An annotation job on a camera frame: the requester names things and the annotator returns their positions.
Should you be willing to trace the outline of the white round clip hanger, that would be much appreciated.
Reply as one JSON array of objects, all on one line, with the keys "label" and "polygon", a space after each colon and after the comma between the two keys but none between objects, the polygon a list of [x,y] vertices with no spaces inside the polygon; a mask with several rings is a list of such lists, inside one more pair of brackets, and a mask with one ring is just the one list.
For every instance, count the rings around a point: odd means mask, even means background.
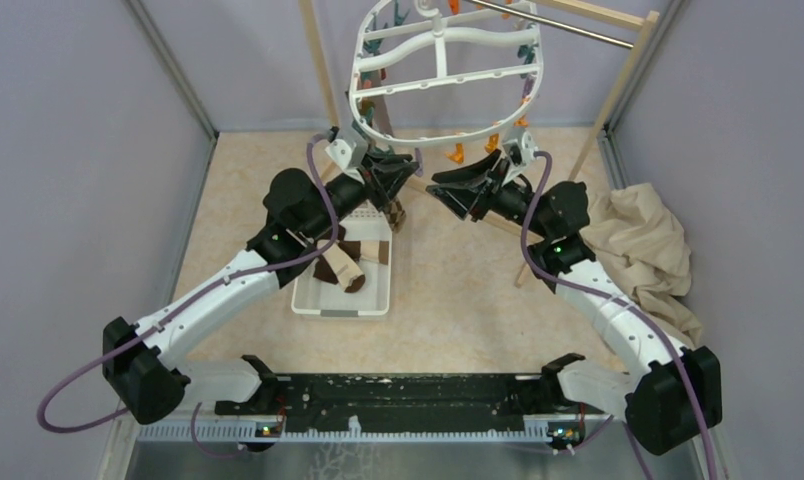
[{"label": "white round clip hanger", "polygon": [[[407,12],[396,1],[378,1],[361,21],[349,75],[347,102],[355,125],[369,138],[403,147],[451,145],[487,138],[522,120],[537,97],[544,75],[542,36],[531,1],[512,4],[487,2],[463,12],[457,1],[440,7],[432,1],[415,1]],[[450,55],[458,47],[503,49],[505,66],[462,67]],[[373,81],[412,55],[427,53],[434,69],[405,81]],[[516,95],[511,111],[490,124],[455,134],[399,137],[379,127],[368,115],[369,103],[402,94],[447,93],[475,83],[504,86]]]}]

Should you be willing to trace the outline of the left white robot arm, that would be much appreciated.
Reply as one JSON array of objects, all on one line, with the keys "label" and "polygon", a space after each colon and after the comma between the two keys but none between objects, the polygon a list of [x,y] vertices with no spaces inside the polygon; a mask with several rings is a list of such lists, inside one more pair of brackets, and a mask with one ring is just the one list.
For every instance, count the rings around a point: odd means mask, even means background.
[{"label": "left white robot arm", "polygon": [[193,363],[187,354],[245,308],[275,295],[309,266],[305,256],[365,202],[389,204],[418,169],[409,154],[367,154],[354,176],[317,186],[300,168],[271,181],[263,199],[265,226],[219,272],[161,310],[129,323],[118,317],[103,330],[112,359],[103,376],[141,425],[178,408],[213,403],[220,414],[270,411],[278,399],[275,375],[255,356]]}]

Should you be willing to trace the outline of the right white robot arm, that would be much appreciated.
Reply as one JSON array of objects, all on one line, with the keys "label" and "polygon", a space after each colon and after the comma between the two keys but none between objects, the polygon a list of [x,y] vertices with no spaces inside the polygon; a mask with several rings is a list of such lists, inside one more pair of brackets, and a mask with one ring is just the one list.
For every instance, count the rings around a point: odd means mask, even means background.
[{"label": "right white robot arm", "polygon": [[694,438],[709,447],[710,430],[723,415],[717,356],[667,334],[613,282],[580,235],[590,223],[584,183],[533,187],[512,176],[517,166],[514,154],[495,150],[473,165],[434,174],[426,191],[462,220],[494,213],[519,225],[534,276],[580,312],[623,363],[617,372],[580,354],[550,362],[542,370],[545,406],[596,408],[624,423],[654,455]]}]

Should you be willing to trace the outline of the brown checkered sock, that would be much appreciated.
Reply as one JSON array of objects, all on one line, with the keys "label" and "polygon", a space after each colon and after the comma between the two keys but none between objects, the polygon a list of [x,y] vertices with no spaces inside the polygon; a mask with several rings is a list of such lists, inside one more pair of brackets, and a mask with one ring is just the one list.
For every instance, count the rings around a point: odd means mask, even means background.
[{"label": "brown checkered sock", "polygon": [[407,213],[401,201],[396,198],[388,202],[382,209],[388,226],[393,233],[400,232],[407,219]]}]

